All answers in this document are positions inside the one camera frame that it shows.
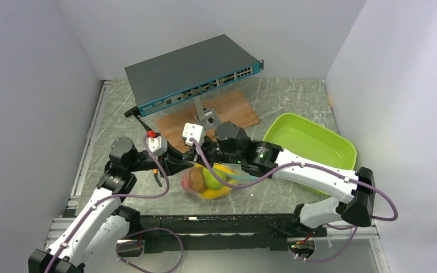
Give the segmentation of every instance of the green basin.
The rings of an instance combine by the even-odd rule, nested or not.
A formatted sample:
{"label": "green basin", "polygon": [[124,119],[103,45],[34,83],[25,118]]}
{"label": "green basin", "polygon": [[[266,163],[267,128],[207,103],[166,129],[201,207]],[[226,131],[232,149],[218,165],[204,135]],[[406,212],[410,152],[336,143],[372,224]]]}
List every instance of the green basin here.
{"label": "green basin", "polygon": [[294,113],[280,115],[263,140],[334,168],[354,169],[356,164],[356,148],[350,141]]}

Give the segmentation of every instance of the marble table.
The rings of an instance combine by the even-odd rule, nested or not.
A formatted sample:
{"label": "marble table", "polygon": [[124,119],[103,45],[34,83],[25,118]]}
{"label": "marble table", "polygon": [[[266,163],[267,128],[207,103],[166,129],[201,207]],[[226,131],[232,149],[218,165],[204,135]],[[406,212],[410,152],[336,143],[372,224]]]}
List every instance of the marble table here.
{"label": "marble table", "polygon": [[[322,80],[296,80],[278,78],[246,78],[202,96],[203,100],[240,89],[261,122],[246,130],[252,139],[262,139],[269,126],[283,113],[297,113],[332,131],[337,131]],[[157,117],[173,113],[192,104],[188,100],[143,120],[156,129]],[[111,143],[118,137],[131,138],[137,149],[142,150],[144,129],[134,118],[123,113],[135,105],[128,80],[114,80],[99,126],[98,136],[80,197],[78,212],[88,202],[108,161]],[[135,173],[138,181],[132,194],[155,195],[158,187],[151,171]],[[171,189],[164,197],[144,200],[127,198],[124,205],[141,214],[236,214],[236,213],[292,213],[300,203],[314,203],[325,196],[313,193],[290,181],[267,179],[253,187],[235,189],[218,200],[202,200],[184,191],[179,173],[170,177]]]}

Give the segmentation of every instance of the cable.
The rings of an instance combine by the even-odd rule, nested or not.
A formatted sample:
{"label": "cable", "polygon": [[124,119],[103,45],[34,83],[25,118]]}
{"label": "cable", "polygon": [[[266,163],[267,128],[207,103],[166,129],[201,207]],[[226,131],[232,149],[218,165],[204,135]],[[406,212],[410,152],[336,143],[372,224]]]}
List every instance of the cable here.
{"label": "cable", "polygon": [[[135,235],[138,235],[138,234],[147,233],[148,231],[154,231],[154,230],[164,230],[164,231],[166,231],[166,232],[172,234],[173,236],[175,236],[175,238],[177,239],[178,243],[180,244],[180,258],[178,259],[178,262],[177,262],[176,265],[174,265],[170,270],[167,270],[167,271],[163,272],[163,273],[170,273],[170,272],[172,272],[173,270],[175,270],[175,269],[178,267],[178,265],[180,265],[180,263],[181,263],[182,260],[183,260],[183,255],[185,254],[185,249],[183,248],[183,242],[182,242],[182,240],[180,240],[180,237],[178,237],[178,235],[177,235],[176,233],[174,233],[174,232],[171,231],[170,229],[166,229],[166,228],[164,228],[164,227],[152,227],[151,229],[144,229],[144,230],[142,230],[142,231],[139,231],[139,232],[136,232],[136,233],[132,233],[132,234],[126,236],[126,237],[131,237],[131,236],[135,236]],[[120,244],[116,247],[116,256],[118,257],[118,259],[119,259],[121,262],[124,262],[124,263],[128,264],[129,266],[133,267],[134,269],[140,270],[140,271],[142,271],[142,272],[144,272],[144,273],[153,273],[153,272],[151,272],[151,271],[148,271],[148,270],[142,269],[141,267],[138,267],[138,266],[137,266],[136,264],[134,264],[134,263],[130,263],[130,262],[128,262],[127,260],[123,259],[123,257],[121,257],[121,256],[119,255],[119,248],[120,248],[122,245],[129,244],[129,243],[134,243],[134,242],[124,242],[124,243],[120,243]]]}
{"label": "cable", "polygon": [[228,173],[228,172],[225,172],[225,171],[223,171],[223,170],[221,170],[221,169],[217,169],[217,168],[213,168],[215,171],[219,171],[219,172],[221,172],[221,173],[223,173],[223,174],[225,174],[225,175],[227,175],[227,176],[229,176],[229,177],[231,177],[231,178],[233,178],[233,179],[235,179],[235,180],[255,180],[255,179],[257,179],[258,177],[255,177],[255,176],[240,176],[240,175],[234,175],[234,174],[232,174],[232,173]]}
{"label": "cable", "polygon": [[296,244],[301,245],[301,244],[307,242],[307,240],[309,240],[309,238],[311,238],[311,236],[312,236],[312,231],[309,231],[309,234],[307,235],[307,237],[302,241],[296,242]]}
{"label": "cable", "polygon": [[267,224],[267,227],[269,229],[273,229],[275,231],[278,231],[278,232],[280,232],[280,233],[282,233],[282,234],[284,234],[286,236],[297,236],[297,233],[289,233],[289,232],[284,231],[284,230],[282,230],[282,229],[280,229],[280,228],[278,228],[278,227],[276,227],[274,225],[271,225],[271,224]]}
{"label": "cable", "polygon": [[[256,181],[252,181],[250,183],[242,184],[242,185],[234,185],[234,184],[227,183],[226,181],[223,181],[213,171],[212,167],[210,166],[210,164],[208,163],[208,161],[207,161],[207,159],[205,157],[205,154],[203,153],[202,149],[200,148],[199,143],[194,138],[191,138],[190,140],[195,144],[195,149],[199,153],[199,155],[202,158],[205,166],[210,171],[210,173],[213,175],[213,177],[215,177],[215,179],[217,179],[223,185],[226,185],[227,187],[233,188],[233,189],[244,189],[244,188],[247,188],[247,187],[251,187],[251,186],[256,185],[257,183],[265,180],[266,178],[268,178],[269,176],[271,176],[275,172],[277,172],[277,171],[279,171],[281,169],[288,168],[288,167],[293,167],[293,166],[315,168],[315,169],[319,169],[321,171],[327,172],[327,173],[329,173],[331,175],[334,175],[334,176],[338,177],[339,179],[345,179],[346,178],[346,176],[344,176],[344,175],[341,175],[339,173],[336,173],[335,171],[332,171],[332,170],[330,170],[328,168],[324,168],[324,167],[316,165],[316,164],[311,164],[311,163],[302,164],[300,162],[292,162],[292,163],[286,163],[284,165],[281,165],[281,166],[273,168],[268,173],[266,173],[263,176],[259,177]],[[371,191],[374,191],[374,192],[378,193],[379,195],[381,195],[386,200],[386,202],[390,205],[391,209],[393,210],[393,216],[392,217],[388,218],[388,217],[372,216],[373,219],[377,219],[377,220],[381,220],[381,221],[395,221],[398,218],[398,209],[394,205],[393,201],[389,198],[389,196],[387,196],[383,191],[377,189],[374,186],[371,186],[369,184],[366,184],[366,183],[364,183],[362,181],[358,181],[358,180],[355,180],[355,179],[349,178],[349,182],[353,182],[355,184],[358,184],[358,185],[360,185],[362,187],[365,187],[367,189],[370,189]]]}
{"label": "cable", "polygon": [[[158,195],[126,195],[126,194],[117,194],[117,195],[111,195],[111,196],[106,196],[105,198],[98,200],[96,203],[94,203],[93,206],[91,206],[87,212],[85,212],[85,214],[83,214],[83,217],[78,221],[78,223],[76,224],[75,228],[73,228],[71,230],[71,232],[68,234],[68,236],[66,237],[66,239],[64,240],[63,243],[65,244],[69,244],[71,238],[73,238],[73,236],[76,234],[76,232],[78,232],[79,228],[83,225],[83,223],[85,222],[85,220],[89,217],[89,215],[94,211],[93,207],[96,207],[98,205],[100,205],[101,203],[103,203],[106,200],[109,200],[111,198],[119,198],[119,197],[130,197],[130,198],[143,198],[143,199],[154,199],[154,198],[159,198],[162,197],[164,195],[166,195],[168,193],[168,191],[170,190],[170,181],[168,180],[168,176],[167,173],[165,172],[165,170],[163,169],[162,165],[160,164],[160,162],[158,161],[158,158],[153,154],[153,152],[151,152],[150,148],[148,148],[148,145],[146,143],[146,139],[147,139],[147,135],[145,135],[145,137],[143,138],[143,145],[145,146],[146,151],[148,152],[148,154],[150,155],[150,157],[152,158],[152,160],[155,162],[156,166],[158,167],[158,169],[160,169],[160,172],[162,172],[163,174],[163,178],[165,179],[165,191],[163,191],[162,193],[158,194]],[[58,258],[58,256],[63,252],[64,250],[64,246],[63,244],[61,244],[59,246],[59,248],[57,249],[56,253],[53,255],[53,257],[51,258],[50,262],[48,263],[48,266],[46,267],[46,269],[44,270],[44,273],[49,273],[52,265],[54,264],[54,262],[56,261],[56,259]]]}
{"label": "cable", "polygon": [[310,256],[312,256],[314,254],[314,249],[315,249],[315,243],[312,243],[310,248],[308,246],[302,246],[302,245],[292,245],[289,246],[289,252],[294,256],[294,259],[296,260],[297,256],[302,255],[304,253],[299,253],[301,250],[310,250],[307,253],[307,256],[304,257],[304,259],[308,259]]}
{"label": "cable", "polygon": [[328,227],[330,227],[331,229],[336,229],[336,230],[348,230],[348,229],[353,229],[356,226],[333,226],[331,224],[326,224]]}
{"label": "cable", "polygon": [[334,254],[331,257],[326,258],[326,259],[308,260],[307,258],[302,258],[301,256],[294,254],[290,249],[289,249],[289,252],[294,255],[294,259],[299,258],[299,259],[303,260],[304,262],[310,262],[310,263],[325,263],[325,262],[330,262],[330,261],[336,259],[337,257],[339,257],[344,252],[344,250],[346,250],[346,248],[349,246],[349,244],[351,244],[351,242],[353,241],[353,237],[356,234],[356,231],[357,231],[357,227],[353,230],[353,233],[351,234],[351,237],[349,237],[349,239],[344,244],[344,246],[336,254]]}
{"label": "cable", "polygon": [[141,125],[143,126],[143,128],[146,130],[146,131],[153,131],[151,128],[150,128],[150,126],[148,126],[144,121],[142,121],[142,119],[140,118],[140,117],[138,117],[138,116],[135,116],[135,118],[141,123]]}
{"label": "cable", "polygon": [[153,177],[155,178],[156,183],[161,187],[162,182],[160,182],[160,178],[158,178],[158,170],[153,169]]}

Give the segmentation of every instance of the white enclosure wall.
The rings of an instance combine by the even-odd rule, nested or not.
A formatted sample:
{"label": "white enclosure wall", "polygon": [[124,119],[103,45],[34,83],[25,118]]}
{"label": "white enclosure wall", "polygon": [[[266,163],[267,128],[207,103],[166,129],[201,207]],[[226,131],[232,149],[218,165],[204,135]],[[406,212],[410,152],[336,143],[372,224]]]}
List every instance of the white enclosure wall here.
{"label": "white enclosure wall", "polygon": [[260,77],[325,78],[364,2],[58,0],[101,79],[220,34],[264,59]]}
{"label": "white enclosure wall", "polygon": [[0,272],[65,208],[100,82],[54,0],[0,0]]}
{"label": "white enclosure wall", "polygon": [[378,222],[392,272],[437,272],[437,1],[368,0],[325,86],[358,162],[398,206],[397,222]]}

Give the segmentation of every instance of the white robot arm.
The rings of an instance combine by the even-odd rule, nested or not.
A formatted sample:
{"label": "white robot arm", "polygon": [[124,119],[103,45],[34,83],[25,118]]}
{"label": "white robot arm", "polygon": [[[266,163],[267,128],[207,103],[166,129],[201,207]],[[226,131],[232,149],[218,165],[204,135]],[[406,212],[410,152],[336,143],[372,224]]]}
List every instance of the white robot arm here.
{"label": "white robot arm", "polygon": [[[371,224],[374,192],[352,182],[359,180],[374,186],[369,169],[361,168],[355,172],[313,162],[277,145],[250,140],[242,128],[230,122],[216,129],[217,142],[206,138],[199,125],[187,125],[183,133],[185,142],[193,146],[191,135],[198,139],[195,144],[201,146],[201,155],[195,149],[181,154],[166,141],[149,141],[153,143],[153,151],[161,156],[160,164],[166,166],[166,175],[191,167],[191,162],[209,164],[200,160],[202,155],[213,163],[238,163],[251,175],[271,173],[268,177],[289,180],[330,195],[330,198],[314,204],[298,205],[290,219],[290,224],[296,229],[310,231],[340,220],[356,226]],[[102,246],[114,244],[127,234],[143,229],[139,212],[123,207],[121,203],[136,182],[131,172],[157,166],[150,160],[148,152],[138,152],[129,138],[115,140],[113,147],[110,162],[88,204],[49,249],[36,250],[32,254],[29,273],[92,272],[93,261],[102,258],[100,250],[105,249]],[[288,164],[293,166],[276,169]],[[97,205],[104,198],[107,200]]]}

